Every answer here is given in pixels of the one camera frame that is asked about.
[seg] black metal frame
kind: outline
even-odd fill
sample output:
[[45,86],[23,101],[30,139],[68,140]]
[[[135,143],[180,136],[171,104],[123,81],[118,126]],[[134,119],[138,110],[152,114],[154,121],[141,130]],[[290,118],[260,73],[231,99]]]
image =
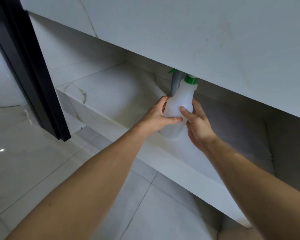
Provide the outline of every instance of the black metal frame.
[[70,136],[28,13],[19,0],[0,0],[0,48],[40,126]]

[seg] open shelf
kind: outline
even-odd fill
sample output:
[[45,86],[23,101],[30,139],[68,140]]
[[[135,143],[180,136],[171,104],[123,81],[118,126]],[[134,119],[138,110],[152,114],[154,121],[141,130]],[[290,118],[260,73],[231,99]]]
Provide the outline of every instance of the open shelf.
[[[131,128],[164,92],[154,74],[124,63],[57,88],[63,110],[111,141]],[[137,157],[242,225],[250,226],[219,175],[190,141],[158,132]]]

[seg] bathroom cabinet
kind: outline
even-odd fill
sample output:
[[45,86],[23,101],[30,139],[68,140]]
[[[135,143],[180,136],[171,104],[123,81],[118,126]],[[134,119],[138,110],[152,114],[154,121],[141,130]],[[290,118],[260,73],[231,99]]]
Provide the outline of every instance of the bathroom cabinet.
[[[218,136],[276,174],[269,131],[275,141],[276,121],[300,120],[300,0],[20,1],[70,131],[115,141],[169,93],[176,68],[200,78],[195,98]],[[154,133],[137,157],[251,226],[186,128]]]

